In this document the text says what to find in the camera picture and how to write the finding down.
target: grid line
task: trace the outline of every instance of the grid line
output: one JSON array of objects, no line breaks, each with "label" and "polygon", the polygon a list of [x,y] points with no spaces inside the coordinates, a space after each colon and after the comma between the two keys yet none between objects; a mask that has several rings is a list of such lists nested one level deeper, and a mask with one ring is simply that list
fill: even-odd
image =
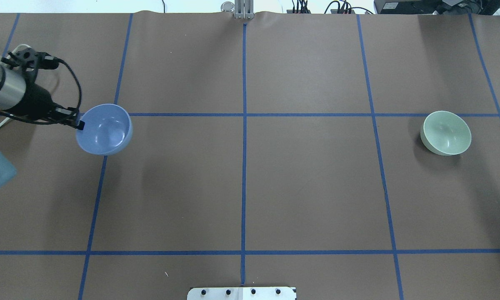
[{"label": "grid line", "polygon": [[[385,169],[383,168],[383,159],[380,147],[380,137],[378,135],[378,124],[376,123],[376,113],[374,111],[374,102],[372,100],[372,89],[370,88],[370,77],[368,76],[368,66],[367,66],[367,57],[365,55],[365,44],[363,42],[363,31],[361,27],[361,19],[359,15],[356,15],[357,19],[357,28],[359,32],[359,44],[361,46],[361,54],[363,58],[363,68],[365,69],[365,81],[367,84],[367,94],[368,94],[368,102],[370,104],[370,114],[372,115],[372,127],[374,129],[374,138],[376,141],[376,150],[378,152],[378,163],[380,165],[380,176],[382,178],[383,185],[383,194],[385,196],[385,206],[387,207],[387,223],[389,224],[389,235],[391,238],[391,246],[392,250],[396,251],[396,241],[395,241],[395,230],[393,227],[393,216],[391,215],[391,205],[389,203],[389,193],[387,191],[387,181],[385,179]],[[402,276],[400,275],[400,264],[398,262],[398,255],[396,253],[393,254],[393,258],[395,261],[395,273],[396,273],[396,281],[398,287],[398,296],[400,300],[404,300],[404,291],[402,289]]]},{"label": "grid line", "polygon": [[[378,250],[245,250],[245,255],[394,255],[394,254],[499,254],[500,248],[488,249],[378,249]],[[87,251],[63,250],[0,250],[0,255],[65,255],[84,256]],[[208,256],[241,255],[238,250],[170,251],[170,250],[98,250],[93,256]]]},{"label": "grid line", "polygon": [[13,26],[11,27],[10,36],[7,38],[6,46],[4,47],[4,51],[2,53],[2,57],[6,57],[8,49],[11,45],[11,40],[13,39],[13,34],[15,33],[16,26],[18,24],[18,19],[20,19],[20,13],[15,17],[15,21],[13,22]]},{"label": "grid line", "polygon": [[[127,53],[127,47],[128,47],[128,41],[130,37],[130,30],[132,27],[132,18],[133,14],[130,14],[130,19],[128,21],[128,28],[127,28],[127,34],[126,34],[126,40],[125,40],[125,45],[124,45],[124,50],[122,54],[122,61],[120,65],[120,71],[119,71],[119,76],[118,76],[118,83],[117,83],[117,89],[115,91],[115,101],[114,103],[118,103],[118,96],[119,96],[119,91],[120,91],[120,84],[122,81],[122,75],[124,71],[124,66],[125,66],[125,59],[126,59],[126,53]],[[4,52],[2,56],[5,56],[7,54],[8,48],[10,47],[10,43],[12,41],[12,37],[14,35],[16,26],[18,24],[20,18],[20,14],[16,14],[15,21],[12,26],[12,30],[10,32],[10,35],[8,37],[6,46],[4,48]],[[458,114],[461,117],[483,117],[483,118],[492,118],[492,117],[498,117],[500,118],[500,105],[498,104],[498,99],[496,97],[496,93],[494,91],[494,88],[492,86],[492,82],[490,80],[490,76],[488,74],[488,70],[486,68],[483,55],[479,46],[478,38],[475,32],[475,27],[473,24],[473,19],[472,16],[469,14],[469,21],[472,29],[472,34],[475,40],[475,45],[478,51],[479,59],[482,64],[482,68],[484,70],[484,74],[486,76],[491,95],[493,97],[496,109],[498,114]],[[103,179],[105,175],[105,167],[107,165],[107,156],[104,156],[103,162],[102,162],[102,167],[101,167],[101,174],[100,174],[100,179],[98,183],[98,190],[97,190],[97,195],[96,195],[96,202],[95,202],[95,207],[93,211],[93,218],[92,218],[92,224],[90,227],[90,235],[87,243],[87,250],[86,251],[59,251],[59,250],[0,250],[0,255],[75,255],[75,256],[84,256],[85,255],[85,262],[84,262],[84,270],[82,273],[82,281],[80,284],[80,291],[78,295],[78,299],[82,299],[83,297],[83,290],[85,286],[85,279],[86,279],[86,274],[88,271],[88,262],[89,258],[91,255],[94,256],[104,256],[104,255],[115,255],[115,256],[126,256],[126,255],[131,255],[131,256],[144,256],[144,255],[151,255],[151,256],[184,256],[184,255],[189,255],[189,256],[201,256],[201,255],[240,255],[241,257],[241,284],[244,285],[245,283],[245,256],[246,255],[393,255],[393,258],[395,260],[395,271],[396,271],[396,276],[397,276],[397,283],[398,283],[398,288],[399,288],[399,294],[400,294],[400,299],[403,300],[403,290],[402,290],[402,282],[401,282],[401,277],[400,277],[400,270],[399,270],[399,264],[398,264],[398,255],[421,255],[421,254],[495,254],[495,253],[500,253],[500,249],[487,249],[487,248],[480,248],[480,249],[397,249],[395,245],[395,237],[394,237],[394,231],[393,231],[393,221],[391,217],[391,208],[389,205],[389,196],[388,196],[388,191],[387,191],[387,184],[385,181],[385,170],[383,167],[383,160],[382,160],[382,154],[381,154],[381,148],[380,148],[380,142],[379,142],[379,136],[378,136],[378,129],[376,125],[376,117],[425,117],[428,114],[427,113],[376,113],[374,110],[374,104],[373,104],[373,99],[372,99],[372,91],[370,88],[370,78],[368,75],[368,67],[367,67],[367,62],[366,62],[366,55],[365,55],[365,48],[364,48],[364,42],[363,42],[363,33],[362,33],[362,27],[361,27],[361,22],[360,18],[357,15],[357,23],[358,23],[358,31],[359,31],[359,38],[360,38],[360,46],[362,50],[362,60],[364,64],[364,70],[365,70],[365,79],[366,79],[366,85],[367,85],[367,92],[368,92],[368,99],[370,102],[370,113],[347,113],[347,112],[338,112],[338,113],[248,113],[247,111],[247,99],[246,99],[246,27],[247,24],[243,24],[243,39],[242,39],[242,87],[243,87],[243,113],[165,113],[165,112],[160,112],[160,113],[155,113],[155,112],[134,112],[130,113],[130,116],[190,116],[190,117],[224,117],[224,116],[229,116],[229,117],[242,117],[243,118],[243,153],[242,153],[242,227],[241,227],[241,251],[238,250],[212,250],[212,251],[161,251],[161,250],[130,250],[130,251],[92,251],[92,242],[93,242],[93,237],[94,237],[94,228],[96,224],[96,216],[98,212],[98,205],[100,203],[100,197],[101,197],[101,190],[102,190],[102,185],[103,185]],[[385,193],[385,202],[387,206],[387,220],[389,222],[389,230],[390,230],[390,237],[391,237],[391,245],[392,249],[382,249],[382,250],[246,250],[246,143],[247,143],[247,130],[248,130],[248,117],[371,117],[372,118],[372,125],[374,129],[374,134],[375,134],[375,142],[376,142],[376,149],[378,152],[378,162],[380,164],[380,173],[382,177],[382,185]]]},{"label": "grid line", "polygon": [[[470,113],[456,113],[458,116],[460,117],[474,117],[474,118],[497,118],[500,116],[500,114],[470,114]],[[415,112],[375,112],[374,114],[370,113],[370,112],[248,112],[246,114],[244,113],[237,113],[237,112],[130,112],[129,113],[130,116],[132,117],[248,117],[248,118],[256,118],[256,117],[365,117],[365,118],[370,118],[372,117],[372,115],[376,116],[376,117],[384,117],[384,118],[387,118],[387,117],[427,117],[429,115],[429,113],[415,113]]]},{"label": "grid line", "polygon": [[[126,39],[124,41],[124,49],[122,50],[122,61],[120,62],[120,71],[119,71],[119,76],[117,80],[117,88],[115,89],[115,101],[114,104],[118,104],[118,96],[119,96],[119,91],[120,91],[120,84],[122,81],[122,74],[124,72],[124,64],[126,63],[126,52],[128,50],[128,42],[130,40],[130,31],[132,30],[132,20],[133,20],[133,14],[130,14],[130,17],[128,19],[128,28],[126,29]],[[87,251],[85,254],[85,261],[84,261],[84,268],[82,271],[82,280],[80,281],[80,287],[79,287],[79,292],[78,292],[78,300],[82,300],[83,298],[83,292],[85,288],[85,280],[87,279],[87,272],[89,268],[89,260],[90,260],[90,255],[91,255],[91,249],[93,245],[93,237],[94,237],[94,228],[96,226],[96,217],[98,216],[98,207],[100,205],[100,197],[102,196],[102,186],[104,184],[104,176],[105,176],[105,167],[108,162],[108,156],[104,155],[104,159],[102,161],[102,168],[100,171],[100,180],[98,181],[98,190],[96,191],[96,200],[94,203],[94,210],[92,211],[92,222],[90,225],[90,232],[89,232],[89,239],[87,243]]]},{"label": "grid line", "polygon": [[126,30],[126,39],[124,40],[124,51],[122,51],[122,59],[120,61],[120,70],[118,73],[117,89],[115,90],[115,100],[113,104],[118,104],[118,96],[120,94],[120,83],[122,82],[122,73],[124,72],[124,64],[126,63],[126,53],[128,53],[128,41],[130,40],[130,32],[132,30],[133,14],[130,14],[128,20],[128,29]]},{"label": "grid line", "polygon": [[98,215],[98,206],[100,204],[100,196],[102,195],[102,186],[104,184],[104,175],[105,175],[105,166],[108,161],[108,156],[104,155],[104,160],[102,161],[102,169],[100,171],[100,180],[98,181],[98,190],[96,192],[96,200],[94,203],[94,210],[92,211],[92,222],[90,224],[90,231],[89,231],[89,240],[87,243],[87,250],[85,251],[85,261],[84,261],[84,268],[82,271],[82,281],[80,281],[80,288],[78,292],[78,300],[82,300],[83,298],[83,292],[85,288],[85,280],[87,279],[87,271],[89,268],[89,259],[90,259],[90,250],[93,245],[93,237],[94,237],[94,227],[96,224],[96,217]]},{"label": "grid line", "polygon": [[496,93],[494,92],[493,83],[490,80],[489,72],[487,70],[487,66],[485,65],[485,61],[483,59],[482,49],[480,48],[480,44],[478,42],[478,36],[476,35],[476,28],[474,27],[474,22],[472,17],[473,15],[469,14],[469,23],[470,23],[470,28],[473,32],[472,35],[474,37],[474,42],[476,44],[476,50],[478,51],[478,57],[480,59],[480,63],[482,63],[482,68],[485,74],[485,78],[487,79],[487,83],[489,85],[490,94],[493,97],[492,100],[494,101],[494,105],[496,106],[496,111],[498,111],[498,117],[500,118],[500,104],[498,103]]},{"label": "grid line", "polygon": [[242,25],[242,203],[241,203],[241,286],[246,279],[246,136],[248,129],[248,116],[246,110],[246,23]]}]

